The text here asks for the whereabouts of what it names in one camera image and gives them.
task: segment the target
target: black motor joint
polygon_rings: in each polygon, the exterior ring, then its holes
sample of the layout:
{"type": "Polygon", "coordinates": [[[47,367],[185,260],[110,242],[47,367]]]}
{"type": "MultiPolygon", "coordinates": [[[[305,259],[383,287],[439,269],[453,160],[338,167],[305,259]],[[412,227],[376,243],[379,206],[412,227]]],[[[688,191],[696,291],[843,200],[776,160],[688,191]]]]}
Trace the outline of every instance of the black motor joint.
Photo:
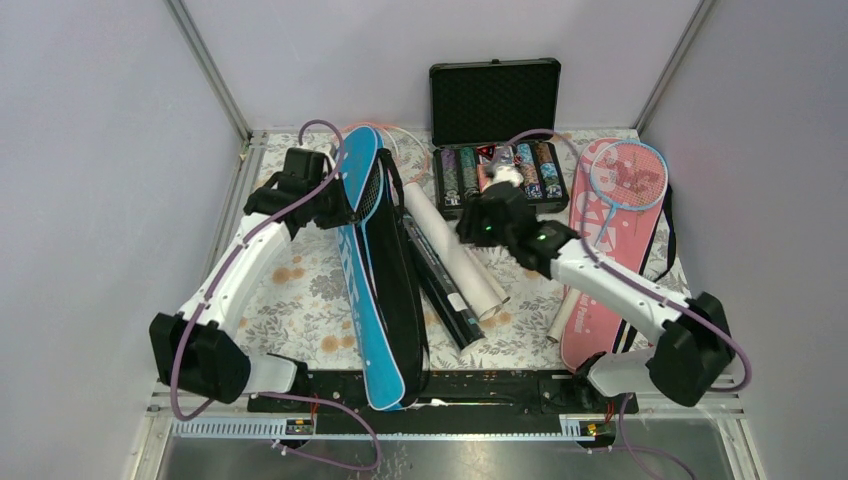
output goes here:
{"type": "MultiPolygon", "coordinates": [[[[329,159],[322,152],[296,147],[288,149],[283,170],[271,175],[248,197],[244,213],[273,215],[279,212],[317,188],[325,178],[325,167],[329,171],[329,159]]],[[[327,188],[277,221],[285,222],[294,238],[297,231],[311,221],[319,228],[330,229],[348,225],[354,219],[342,181],[333,179],[327,188]]]]}
{"type": "Polygon", "coordinates": [[[504,246],[518,263],[551,278],[550,262],[569,240],[579,238],[560,222],[540,222],[521,189],[500,182],[471,196],[456,226],[459,241],[476,247],[504,246]]]}
{"type": "MultiPolygon", "coordinates": [[[[727,316],[718,298],[702,292],[687,303],[690,310],[730,336],[727,316]]],[[[651,381],[669,399],[694,407],[730,365],[736,352],[685,314],[676,322],[665,322],[663,328],[654,356],[646,362],[651,381]]]]}

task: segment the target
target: wire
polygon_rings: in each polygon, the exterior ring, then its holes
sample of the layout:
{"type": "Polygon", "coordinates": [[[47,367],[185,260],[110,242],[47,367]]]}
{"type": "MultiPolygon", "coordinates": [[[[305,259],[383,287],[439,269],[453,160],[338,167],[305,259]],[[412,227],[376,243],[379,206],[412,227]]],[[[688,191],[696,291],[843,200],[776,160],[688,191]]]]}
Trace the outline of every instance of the wire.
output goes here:
{"type": "Polygon", "coordinates": [[[385,133],[389,137],[389,140],[392,141],[392,146],[395,147],[395,151],[394,151],[395,158],[400,158],[400,147],[397,146],[397,142],[395,141],[395,137],[393,137],[392,134],[384,128],[381,128],[380,130],[382,130],[383,133],[385,133]]]}
{"type": "Polygon", "coordinates": [[[282,447],[283,455],[285,455],[286,453],[293,453],[293,454],[295,454],[299,457],[308,458],[310,460],[315,460],[316,462],[326,463],[328,465],[333,465],[333,466],[336,466],[336,467],[341,467],[341,468],[353,470],[353,471],[356,471],[356,472],[365,472],[365,471],[368,471],[368,470],[374,470],[375,468],[377,468],[380,465],[380,462],[383,461],[383,450],[380,447],[380,440],[377,439],[377,433],[374,431],[374,429],[371,427],[371,425],[369,425],[368,422],[366,422],[365,419],[362,418],[362,416],[360,416],[358,413],[356,413],[353,410],[351,410],[350,408],[348,408],[346,405],[343,405],[343,404],[338,403],[338,402],[333,402],[331,400],[324,400],[323,398],[301,397],[299,395],[290,395],[288,393],[260,392],[259,395],[261,395],[263,397],[276,398],[276,399],[279,399],[279,400],[293,400],[293,401],[297,401],[297,402],[326,405],[328,407],[333,407],[337,410],[341,410],[344,413],[350,415],[354,420],[359,422],[359,424],[362,425],[362,427],[365,428],[365,430],[368,432],[368,435],[371,435],[371,439],[374,441],[374,450],[376,452],[376,458],[374,459],[374,463],[372,463],[370,465],[352,465],[352,464],[349,464],[349,463],[343,463],[343,462],[339,462],[339,461],[336,461],[336,460],[333,460],[333,459],[330,459],[330,458],[321,457],[321,456],[318,456],[318,455],[313,455],[311,453],[302,452],[300,450],[294,450],[294,449],[289,450],[285,446],[282,447]]]}
{"type": "MultiPolygon", "coordinates": [[[[170,398],[171,398],[171,410],[174,412],[174,417],[176,417],[178,420],[181,420],[183,422],[187,422],[187,421],[192,420],[193,418],[200,415],[204,410],[206,410],[206,408],[209,407],[209,405],[211,405],[212,402],[213,402],[213,400],[211,398],[207,399],[196,410],[194,410],[193,412],[191,412],[189,414],[185,414],[185,413],[183,413],[182,409],[180,409],[177,386],[179,385],[180,369],[182,367],[183,356],[185,354],[185,349],[186,349],[186,346],[188,344],[188,339],[191,335],[191,331],[194,329],[195,325],[197,325],[197,320],[200,318],[200,314],[203,313],[203,310],[206,309],[209,306],[208,302],[212,299],[212,296],[215,293],[215,290],[218,288],[218,285],[221,283],[221,279],[224,278],[224,275],[230,269],[233,262],[235,262],[235,259],[238,257],[238,255],[245,248],[247,248],[247,246],[248,246],[247,243],[253,237],[255,237],[259,232],[261,232],[265,227],[267,227],[271,223],[273,223],[273,222],[277,221],[278,219],[280,219],[281,217],[289,214],[294,209],[300,207],[301,205],[303,205],[304,203],[308,202],[309,200],[314,198],[316,195],[321,193],[322,190],[324,190],[325,188],[327,188],[327,186],[330,185],[330,182],[332,182],[333,179],[336,177],[336,175],[339,173],[339,170],[340,170],[342,164],[345,161],[344,138],[342,137],[342,134],[339,131],[339,129],[335,127],[335,125],[333,125],[330,122],[327,122],[325,120],[316,119],[316,120],[310,120],[310,121],[304,123],[303,126],[300,127],[300,131],[298,132],[298,135],[297,135],[298,144],[301,144],[301,145],[303,144],[303,134],[304,134],[304,132],[306,131],[306,129],[309,126],[315,125],[315,124],[321,124],[321,125],[325,125],[325,126],[329,127],[330,130],[332,130],[333,133],[338,138],[338,141],[339,141],[339,148],[338,148],[338,153],[337,153],[338,162],[336,163],[336,166],[333,168],[333,170],[330,171],[330,173],[326,176],[326,178],[324,178],[324,180],[317,187],[315,187],[315,189],[313,189],[312,191],[310,191],[309,193],[307,193],[306,195],[304,195],[303,197],[301,197],[300,199],[298,199],[296,202],[292,203],[291,205],[283,208],[279,212],[277,212],[277,213],[271,215],[270,217],[266,218],[264,221],[259,223],[252,230],[250,230],[244,236],[244,238],[242,239],[242,243],[237,244],[233,248],[233,250],[227,256],[227,258],[221,264],[221,268],[219,268],[218,271],[215,273],[215,276],[212,278],[212,281],[209,282],[209,287],[206,289],[206,292],[203,294],[203,302],[200,302],[197,305],[197,307],[194,309],[194,312],[191,314],[191,317],[189,318],[188,324],[186,324],[185,330],[183,330],[183,334],[180,337],[179,343],[177,344],[177,351],[174,354],[174,364],[173,364],[173,367],[171,368],[170,398]]],[[[337,467],[346,468],[346,469],[354,470],[354,471],[373,470],[373,469],[377,468],[377,466],[382,461],[382,458],[383,458],[382,450],[380,448],[380,442],[377,439],[377,435],[376,435],[376,433],[374,433],[374,429],[372,429],[371,426],[368,425],[368,423],[361,416],[359,416],[359,414],[357,414],[356,412],[354,412],[350,408],[342,405],[341,403],[333,402],[331,400],[324,400],[324,399],[320,399],[320,398],[300,397],[300,396],[297,396],[297,395],[289,395],[289,394],[284,394],[284,393],[262,392],[261,395],[266,396],[266,397],[279,398],[279,399],[283,399],[283,400],[295,400],[295,401],[300,401],[300,402],[327,405],[329,407],[333,407],[333,408],[336,408],[338,410],[341,410],[341,411],[347,413],[348,415],[353,417],[354,420],[356,420],[363,427],[365,427],[365,430],[367,430],[368,433],[371,435],[371,438],[374,439],[374,448],[377,451],[377,459],[375,460],[375,462],[372,465],[367,465],[367,466],[363,467],[363,466],[359,466],[359,465],[351,465],[351,464],[346,464],[346,463],[342,463],[342,462],[337,462],[337,461],[329,459],[329,458],[319,457],[319,456],[312,455],[312,454],[309,454],[309,453],[300,452],[300,451],[294,450],[294,449],[290,450],[292,453],[299,455],[299,456],[302,456],[302,457],[305,457],[305,458],[316,460],[316,461],[319,461],[319,462],[322,462],[322,463],[327,463],[327,464],[330,464],[330,465],[335,465],[337,467]]],[[[283,453],[284,454],[286,453],[286,451],[288,451],[287,447],[283,447],[283,453]]]]}
{"type": "Polygon", "coordinates": [[[615,416],[615,405],[612,403],[612,401],[607,402],[607,414],[604,416],[604,425],[609,424],[610,420],[612,420],[612,417],[614,417],[614,416],[615,416]]]}
{"type": "Polygon", "coordinates": [[[630,452],[630,456],[633,457],[633,460],[636,462],[636,464],[639,465],[639,467],[645,473],[647,473],[648,476],[650,476],[654,480],[663,480],[663,478],[658,473],[656,473],[653,470],[651,470],[650,468],[648,468],[647,465],[645,465],[645,462],[643,462],[642,459],[639,458],[638,455],[636,455],[637,451],[649,452],[649,453],[653,453],[655,455],[659,455],[661,457],[667,458],[667,459],[671,460],[672,462],[680,465],[680,467],[683,470],[686,470],[686,473],[689,474],[689,476],[692,478],[692,480],[697,480],[698,476],[695,475],[695,472],[692,470],[692,468],[689,465],[686,465],[685,463],[683,463],[683,460],[680,460],[679,458],[677,458],[674,455],[666,452],[665,450],[660,450],[659,448],[650,448],[650,447],[638,447],[638,446],[634,447],[633,445],[630,444],[630,440],[627,438],[627,433],[626,433],[626,430],[625,430],[625,427],[624,427],[624,409],[627,408],[627,402],[630,400],[631,397],[633,397],[632,393],[628,393],[627,395],[624,396],[624,401],[621,402],[621,409],[619,409],[619,411],[618,411],[618,432],[621,434],[621,441],[624,442],[624,447],[613,447],[613,450],[625,450],[626,449],[628,452],[630,452]]]}
{"type": "MultiPolygon", "coordinates": [[[[518,140],[521,140],[522,138],[528,137],[530,135],[553,135],[553,136],[559,138],[560,140],[562,140],[563,143],[565,143],[565,145],[569,148],[572,155],[574,155],[574,158],[577,159],[577,162],[578,162],[577,167],[578,168],[575,169],[575,175],[577,175],[577,174],[587,175],[586,172],[583,172],[582,168],[579,168],[580,167],[580,164],[579,164],[580,154],[577,152],[577,149],[574,147],[574,145],[571,143],[571,141],[568,138],[566,138],[564,135],[560,135],[559,133],[557,133],[553,130],[549,130],[549,129],[545,129],[545,128],[537,128],[537,129],[527,130],[526,132],[522,132],[522,133],[519,133],[518,135],[514,136],[512,139],[510,139],[505,144],[505,146],[507,146],[507,147],[511,146],[515,142],[517,142],[518,140]]],[[[584,195],[583,202],[584,202],[583,203],[583,210],[587,211],[588,206],[589,206],[589,196],[588,195],[584,195]]],[[[584,215],[584,216],[581,217],[581,220],[580,220],[580,231],[581,232],[586,231],[585,227],[586,227],[586,217],[584,215]]],[[[673,309],[673,310],[675,310],[679,313],[682,313],[683,315],[686,315],[689,318],[694,319],[696,322],[701,324],[704,328],[706,328],[710,332],[714,333],[719,339],[721,339],[725,344],[727,344],[730,348],[732,348],[733,351],[736,352],[736,355],[739,357],[739,360],[742,362],[742,368],[744,370],[744,376],[742,377],[742,381],[739,382],[739,384],[734,385],[734,386],[729,387],[729,388],[715,388],[715,387],[713,387],[713,388],[710,389],[710,391],[733,393],[733,392],[738,392],[738,391],[744,389],[745,387],[747,387],[751,383],[751,377],[752,377],[751,361],[748,358],[748,355],[742,349],[742,346],[739,345],[738,343],[736,343],[736,341],[733,340],[730,337],[730,335],[724,333],[724,331],[722,331],[720,328],[718,328],[715,325],[713,325],[712,323],[710,323],[706,318],[702,317],[701,315],[692,311],[691,309],[687,308],[686,306],[681,305],[681,304],[674,302],[672,300],[669,300],[668,298],[666,298],[666,297],[664,297],[664,296],[662,296],[658,293],[655,293],[653,290],[645,288],[642,285],[639,285],[637,282],[631,280],[626,274],[624,274],[620,270],[616,269],[612,265],[609,265],[606,262],[602,262],[600,260],[600,257],[594,252],[594,249],[589,245],[588,237],[586,237],[585,235],[581,235],[580,245],[583,247],[583,251],[586,253],[586,255],[588,255],[589,258],[595,263],[595,265],[604,269],[607,273],[611,274],[613,277],[615,277],[616,279],[618,279],[619,281],[621,281],[625,285],[633,288],[637,292],[642,293],[643,295],[647,295],[648,297],[662,303],[663,305],[666,305],[667,307],[669,307],[669,308],[671,308],[671,309],[673,309]]],[[[659,456],[662,456],[664,458],[667,458],[667,459],[673,461],[674,463],[680,465],[681,468],[683,468],[684,470],[686,470],[686,472],[689,474],[690,477],[692,477],[692,479],[697,478],[695,476],[695,473],[692,471],[692,469],[688,465],[683,463],[683,461],[681,461],[679,458],[675,457],[674,455],[672,455],[672,454],[670,454],[670,453],[668,453],[664,450],[653,449],[653,448],[649,448],[649,447],[634,447],[633,445],[630,445],[630,441],[627,438],[627,434],[626,434],[626,431],[625,431],[625,428],[624,428],[624,410],[625,410],[625,407],[627,406],[628,400],[630,400],[630,397],[632,397],[632,396],[633,396],[632,393],[628,393],[625,396],[624,401],[621,403],[621,410],[618,413],[618,426],[619,426],[618,429],[621,432],[621,439],[624,442],[624,447],[612,447],[612,448],[609,449],[609,451],[612,452],[612,451],[618,451],[618,450],[627,450],[628,452],[630,452],[630,455],[633,457],[633,459],[636,461],[636,463],[639,465],[639,467],[642,468],[642,470],[645,473],[647,473],[651,478],[654,478],[656,480],[662,480],[662,477],[660,477],[654,471],[649,469],[647,467],[647,465],[645,465],[645,463],[640,458],[638,458],[636,456],[637,451],[653,453],[655,455],[659,455],[659,456]]]]}
{"type": "Polygon", "coordinates": [[[414,177],[412,177],[410,180],[408,180],[406,182],[406,183],[418,183],[418,181],[421,180],[422,178],[424,178],[424,175],[426,175],[427,172],[430,171],[430,151],[427,150],[427,148],[424,146],[423,143],[421,143],[421,140],[419,140],[418,137],[409,133],[407,130],[404,130],[400,127],[396,127],[394,125],[386,125],[386,126],[391,128],[391,129],[397,130],[400,133],[403,133],[407,137],[411,138],[415,143],[418,144],[418,148],[420,148],[421,152],[424,154],[424,165],[421,167],[421,170],[414,177]]]}
{"type": "MultiPolygon", "coordinates": [[[[312,396],[318,398],[317,393],[313,393],[312,396]]],[[[318,405],[318,403],[313,403],[312,408],[309,409],[309,421],[312,422],[313,428],[315,428],[315,413],[318,411],[318,405]]]]}

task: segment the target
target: black tube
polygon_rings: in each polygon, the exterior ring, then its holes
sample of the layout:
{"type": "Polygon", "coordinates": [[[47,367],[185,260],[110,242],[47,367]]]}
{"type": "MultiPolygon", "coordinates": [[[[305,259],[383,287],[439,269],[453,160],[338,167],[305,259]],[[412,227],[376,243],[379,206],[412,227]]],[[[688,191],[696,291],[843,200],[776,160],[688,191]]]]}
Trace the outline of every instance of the black tube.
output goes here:
{"type": "Polygon", "coordinates": [[[403,216],[403,226],[409,237],[412,262],[418,273],[421,288],[460,352],[472,343],[486,338],[474,312],[468,307],[439,256],[409,213],[403,216]]]}

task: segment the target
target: badminton racket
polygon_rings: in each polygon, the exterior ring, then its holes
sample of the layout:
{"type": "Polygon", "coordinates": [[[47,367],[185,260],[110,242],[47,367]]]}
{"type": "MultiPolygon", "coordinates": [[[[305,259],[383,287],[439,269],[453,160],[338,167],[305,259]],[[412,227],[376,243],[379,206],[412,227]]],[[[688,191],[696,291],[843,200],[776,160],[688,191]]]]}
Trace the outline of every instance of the badminton racket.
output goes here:
{"type": "Polygon", "coordinates": [[[642,212],[662,201],[668,188],[668,166],[648,145],[620,140],[595,157],[589,167],[589,182],[595,194],[610,206],[595,239],[597,244],[618,210],[642,212]]]}

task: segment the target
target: racket strings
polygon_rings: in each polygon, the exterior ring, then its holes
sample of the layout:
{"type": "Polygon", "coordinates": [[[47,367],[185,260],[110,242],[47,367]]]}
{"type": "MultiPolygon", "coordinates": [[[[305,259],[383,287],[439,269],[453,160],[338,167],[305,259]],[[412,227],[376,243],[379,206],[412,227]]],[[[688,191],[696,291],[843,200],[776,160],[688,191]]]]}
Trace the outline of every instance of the racket strings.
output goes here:
{"type": "Polygon", "coordinates": [[[628,210],[656,205],[668,184],[668,172],[659,155],[629,142],[604,149],[592,163],[590,177],[604,201],[628,210]]]}

